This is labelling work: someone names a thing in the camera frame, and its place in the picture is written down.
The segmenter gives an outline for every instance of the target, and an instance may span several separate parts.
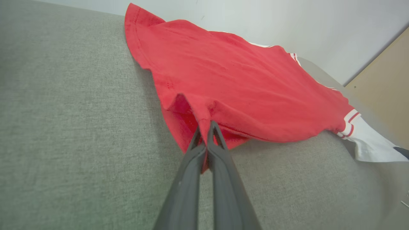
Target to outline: gray fabric surface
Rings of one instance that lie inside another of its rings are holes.
[[[0,23],[0,228],[151,229],[183,155],[124,18],[13,1]],[[383,171],[329,132],[231,153],[264,229],[375,229],[393,209]],[[200,186],[212,229],[209,171]]]

